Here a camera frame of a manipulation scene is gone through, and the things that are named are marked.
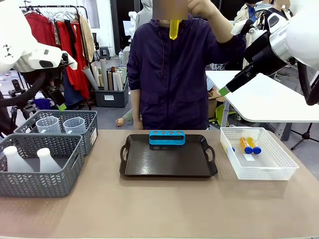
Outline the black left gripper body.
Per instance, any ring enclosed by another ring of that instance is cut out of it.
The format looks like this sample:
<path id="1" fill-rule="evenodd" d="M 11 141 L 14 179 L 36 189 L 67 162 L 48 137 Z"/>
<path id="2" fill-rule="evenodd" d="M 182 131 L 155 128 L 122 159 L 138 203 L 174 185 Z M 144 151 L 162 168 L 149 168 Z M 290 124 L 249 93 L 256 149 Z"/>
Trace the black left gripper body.
<path id="1" fill-rule="evenodd" d="M 56 105 L 65 104 L 65 98 L 60 90 L 63 80 L 62 70 L 44 70 L 44 84 L 41 92 L 46 98 L 54 101 Z"/>

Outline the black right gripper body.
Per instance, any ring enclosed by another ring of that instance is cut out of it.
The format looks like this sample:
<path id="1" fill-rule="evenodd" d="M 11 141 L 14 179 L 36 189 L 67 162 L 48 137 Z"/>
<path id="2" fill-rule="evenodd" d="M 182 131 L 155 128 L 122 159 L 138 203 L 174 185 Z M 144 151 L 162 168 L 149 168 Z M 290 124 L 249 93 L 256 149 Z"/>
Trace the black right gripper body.
<path id="1" fill-rule="evenodd" d="M 251 45 L 246 49 L 244 58 L 249 63 L 244 68 L 245 75 L 272 75 L 291 63 L 291 53 L 286 44 L 286 31 L 250 30 Z"/>

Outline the person's left hand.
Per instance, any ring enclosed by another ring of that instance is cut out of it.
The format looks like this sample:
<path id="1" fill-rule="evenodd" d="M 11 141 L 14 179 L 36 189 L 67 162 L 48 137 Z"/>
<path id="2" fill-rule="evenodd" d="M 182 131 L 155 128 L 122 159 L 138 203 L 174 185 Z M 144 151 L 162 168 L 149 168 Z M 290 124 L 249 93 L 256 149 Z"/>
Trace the person's left hand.
<path id="1" fill-rule="evenodd" d="M 188 12 L 193 16 L 209 18 L 214 9 L 215 6 L 210 0 L 188 0 Z"/>

